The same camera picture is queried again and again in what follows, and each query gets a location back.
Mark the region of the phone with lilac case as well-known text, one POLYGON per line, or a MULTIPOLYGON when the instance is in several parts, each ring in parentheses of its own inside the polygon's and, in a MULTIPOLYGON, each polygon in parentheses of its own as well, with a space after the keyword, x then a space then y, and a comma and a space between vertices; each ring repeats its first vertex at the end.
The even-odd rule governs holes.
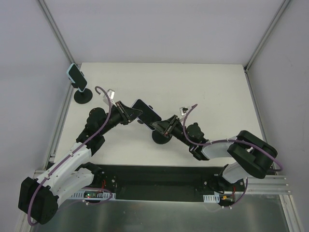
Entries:
POLYGON ((151 131, 155 130, 151 124, 153 122, 162 120, 162 118, 153 110, 153 108, 151 108, 141 99, 137 99, 131 107, 142 111, 142 114, 138 116, 137 122, 141 125, 145 125, 151 131))

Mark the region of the left aluminium frame post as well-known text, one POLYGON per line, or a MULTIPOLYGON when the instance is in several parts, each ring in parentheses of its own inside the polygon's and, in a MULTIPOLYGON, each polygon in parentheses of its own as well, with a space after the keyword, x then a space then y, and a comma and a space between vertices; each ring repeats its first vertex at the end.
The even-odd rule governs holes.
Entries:
POLYGON ((41 9, 55 39, 57 40, 63 54, 65 55, 66 59, 68 60, 69 63, 75 63, 78 68, 81 67, 80 63, 77 63, 76 59, 73 57, 53 15, 52 12, 50 11, 47 3, 45 0, 37 0, 36 3, 38 4, 39 8, 41 9))

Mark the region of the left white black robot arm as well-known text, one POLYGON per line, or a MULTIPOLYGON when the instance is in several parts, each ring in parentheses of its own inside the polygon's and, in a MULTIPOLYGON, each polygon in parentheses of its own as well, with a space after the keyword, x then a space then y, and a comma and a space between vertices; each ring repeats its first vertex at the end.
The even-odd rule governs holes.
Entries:
POLYGON ((104 144, 104 134, 119 124, 131 123, 141 114, 142 110, 121 101, 111 103, 107 113, 100 107, 92 109, 67 154, 40 176, 27 177, 22 182, 18 208, 27 214, 29 225, 49 222, 64 201, 83 187, 99 187, 100 169, 89 159, 104 144))

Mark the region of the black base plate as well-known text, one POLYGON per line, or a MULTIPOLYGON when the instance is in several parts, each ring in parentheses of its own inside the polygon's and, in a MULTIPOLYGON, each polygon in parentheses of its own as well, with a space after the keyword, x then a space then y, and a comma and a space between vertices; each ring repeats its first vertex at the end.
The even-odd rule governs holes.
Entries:
POLYGON ((117 200, 202 202, 205 195, 218 190, 215 178, 220 167, 170 167, 95 165, 86 163, 95 173, 94 188, 104 188, 117 200))

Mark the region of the right aluminium frame rail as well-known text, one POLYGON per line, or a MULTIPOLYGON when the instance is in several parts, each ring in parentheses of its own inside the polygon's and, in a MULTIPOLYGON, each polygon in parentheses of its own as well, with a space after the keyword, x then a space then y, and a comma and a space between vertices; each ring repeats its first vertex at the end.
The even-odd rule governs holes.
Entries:
POLYGON ((266 138, 266 134, 265 134, 265 130, 264 130, 264 126, 263 126, 263 123, 262 123, 262 120, 261 120, 261 115, 260 115, 257 99, 256 99, 256 96, 255 96, 255 93, 254 93, 254 90, 253 90, 253 86, 250 82, 250 78, 249 78, 248 73, 244 72, 244 74, 245 74, 246 81, 247 81, 247 84, 248 84, 248 88, 249 88, 249 91, 250 91, 250 94, 251 94, 251 97, 252 97, 252 101, 253 101, 253 105, 254 105, 254 109, 255 109, 256 116, 257 116, 257 120, 258 120, 258 124, 259 124, 259 127, 260 127, 260 131, 261 131, 261 134, 262 134, 263 141, 268 143, 267 138, 266 138))

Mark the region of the aluminium profile right front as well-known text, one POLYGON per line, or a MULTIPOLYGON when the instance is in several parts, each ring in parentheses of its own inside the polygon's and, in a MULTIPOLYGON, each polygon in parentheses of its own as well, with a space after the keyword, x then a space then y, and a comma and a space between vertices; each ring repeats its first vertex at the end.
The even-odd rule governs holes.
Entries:
POLYGON ((248 194, 258 195, 291 195, 292 189, 286 176, 266 175, 264 179, 248 177, 248 194))

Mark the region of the phone with light blue case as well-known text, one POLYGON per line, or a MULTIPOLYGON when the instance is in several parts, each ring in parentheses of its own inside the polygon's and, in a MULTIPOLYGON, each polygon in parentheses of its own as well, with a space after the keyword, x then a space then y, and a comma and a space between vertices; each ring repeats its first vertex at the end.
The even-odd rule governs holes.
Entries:
POLYGON ((72 63, 66 72, 71 85, 73 88, 77 89, 79 92, 84 92, 87 86, 87 81, 83 73, 78 69, 78 66, 75 63, 72 63))

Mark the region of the right aluminium frame post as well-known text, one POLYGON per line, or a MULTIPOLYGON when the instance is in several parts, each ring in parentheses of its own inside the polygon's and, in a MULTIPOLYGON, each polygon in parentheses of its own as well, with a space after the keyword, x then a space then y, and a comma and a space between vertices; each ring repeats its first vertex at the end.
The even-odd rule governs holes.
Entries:
POLYGON ((274 16, 272 17, 269 25, 267 26, 265 32, 263 33, 261 39, 259 40, 259 42, 257 44, 257 46, 253 50, 253 53, 251 54, 248 62, 244 65, 244 72, 245 73, 247 73, 250 70, 250 68, 253 65, 254 61, 256 60, 257 56, 262 51, 262 49, 263 49, 264 45, 266 44, 268 38, 270 37, 271 33, 275 29, 276 25, 278 24, 279 20, 281 19, 281 17, 285 13, 286 9, 288 8, 288 6, 290 5, 291 2, 292 2, 291 0, 283 0, 280 3, 277 11, 275 12, 274 16))

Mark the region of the aluminium frame post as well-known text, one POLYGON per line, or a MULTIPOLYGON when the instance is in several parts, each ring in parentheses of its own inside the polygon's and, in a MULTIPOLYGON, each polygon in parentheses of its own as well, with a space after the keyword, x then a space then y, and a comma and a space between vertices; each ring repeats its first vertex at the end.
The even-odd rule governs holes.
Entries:
POLYGON ((75 63, 78 68, 81 67, 80 63, 77 63, 76 59, 73 57, 53 15, 52 12, 50 11, 47 3, 45 0, 37 0, 36 3, 38 4, 39 8, 41 9, 55 39, 57 40, 63 54, 65 55, 66 59, 68 60, 69 63, 75 63))
POLYGON ((253 53, 251 54, 248 62, 244 65, 244 72, 245 73, 247 73, 250 70, 250 68, 253 65, 254 61, 256 60, 257 56, 262 51, 262 49, 263 49, 264 45, 266 44, 268 38, 270 37, 271 33, 275 29, 276 25, 278 24, 279 20, 281 19, 281 17, 285 13, 286 9, 288 8, 288 6, 290 5, 291 2, 292 2, 291 0, 283 0, 280 3, 277 11, 275 12, 274 16, 272 17, 269 25, 267 26, 265 32, 263 33, 261 39, 259 40, 259 42, 257 44, 257 46, 253 50, 253 53))

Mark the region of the aluminium frame rail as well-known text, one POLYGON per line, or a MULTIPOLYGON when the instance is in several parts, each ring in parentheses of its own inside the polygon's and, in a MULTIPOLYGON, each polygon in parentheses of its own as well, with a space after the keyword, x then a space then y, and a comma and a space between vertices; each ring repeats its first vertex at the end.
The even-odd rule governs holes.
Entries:
POLYGON ((262 134, 263 141, 268 143, 267 138, 266 138, 266 134, 265 134, 265 130, 264 130, 264 126, 263 126, 263 123, 262 123, 262 120, 261 120, 261 115, 260 115, 257 99, 256 99, 256 96, 255 96, 255 93, 254 93, 254 90, 253 90, 253 86, 250 82, 250 78, 249 78, 248 73, 244 72, 244 74, 245 74, 246 81, 247 81, 247 84, 248 84, 248 88, 249 88, 249 91, 250 91, 250 94, 251 94, 251 97, 252 97, 252 101, 253 101, 253 105, 254 105, 254 109, 255 109, 256 116, 257 116, 257 120, 258 120, 258 124, 259 124, 259 127, 260 127, 260 131, 261 131, 261 134, 262 134))
POLYGON ((66 116, 69 110, 70 102, 72 99, 72 96, 74 94, 74 88, 71 85, 71 80, 68 76, 68 71, 65 72, 65 77, 68 80, 68 86, 67 86, 67 92, 65 94, 64 101, 60 108, 60 113, 58 115, 57 121, 56 121, 56 127, 54 129, 53 135, 51 137, 50 144, 48 146, 45 160, 42 166, 43 170, 47 169, 48 163, 50 162, 50 158, 56 154, 57 147, 60 141, 61 133, 63 130, 63 126, 65 124, 66 116))

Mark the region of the black phone stand corner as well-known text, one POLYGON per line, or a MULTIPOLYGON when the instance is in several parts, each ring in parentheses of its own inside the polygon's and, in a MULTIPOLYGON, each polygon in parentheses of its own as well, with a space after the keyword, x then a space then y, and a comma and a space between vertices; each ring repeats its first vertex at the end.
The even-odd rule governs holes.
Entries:
POLYGON ((160 134, 157 130, 152 131, 152 139, 156 144, 163 145, 171 140, 171 137, 165 137, 160 134))

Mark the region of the black phone stand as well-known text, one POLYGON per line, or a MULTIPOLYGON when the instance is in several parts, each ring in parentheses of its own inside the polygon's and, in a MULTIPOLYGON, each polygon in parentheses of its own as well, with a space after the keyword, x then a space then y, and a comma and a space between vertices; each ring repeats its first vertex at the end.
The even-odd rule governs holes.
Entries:
POLYGON ((80 72, 80 73, 81 73, 82 79, 78 80, 77 83, 72 84, 72 86, 77 89, 77 91, 74 93, 73 98, 78 104, 86 104, 89 101, 91 101, 93 97, 93 93, 90 89, 87 88, 88 82, 85 79, 83 72, 80 72), (81 84, 83 91, 79 90, 78 84, 81 84))

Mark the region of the left aluminium frame rail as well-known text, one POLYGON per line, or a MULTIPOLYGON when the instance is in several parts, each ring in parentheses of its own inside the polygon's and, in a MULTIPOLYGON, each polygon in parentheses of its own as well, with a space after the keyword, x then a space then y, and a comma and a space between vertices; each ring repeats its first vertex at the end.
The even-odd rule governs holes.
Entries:
POLYGON ((48 163, 50 162, 50 158, 56 154, 57 147, 60 141, 61 133, 63 130, 63 126, 65 124, 66 116, 69 110, 70 102, 72 99, 72 96, 74 94, 74 88, 71 85, 71 80, 68 76, 68 71, 65 72, 65 77, 68 80, 68 86, 67 86, 67 92, 65 94, 64 101, 60 108, 60 113, 58 115, 57 121, 56 121, 56 127, 54 129, 53 135, 51 137, 50 144, 48 146, 45 160, 42 166, 43 170, 47 169, 48 163))

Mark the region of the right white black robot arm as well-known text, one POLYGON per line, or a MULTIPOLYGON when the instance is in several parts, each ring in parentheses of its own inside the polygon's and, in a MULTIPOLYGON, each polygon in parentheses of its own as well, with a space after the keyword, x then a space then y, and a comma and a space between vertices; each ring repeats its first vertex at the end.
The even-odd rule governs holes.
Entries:
POLYGON ((278 155, 274 147, 246 130, 242 130, 235 137, 211 142, 204 138, 198 123, 185 126, 177 116, 152 122, 150 125, 166 138, 164 143, 175 137, 186 144, 197 160, 233 158, 235 162, 225 165, 217 178, 218 187, 225 191, 248 176, 265 178, 278 155))

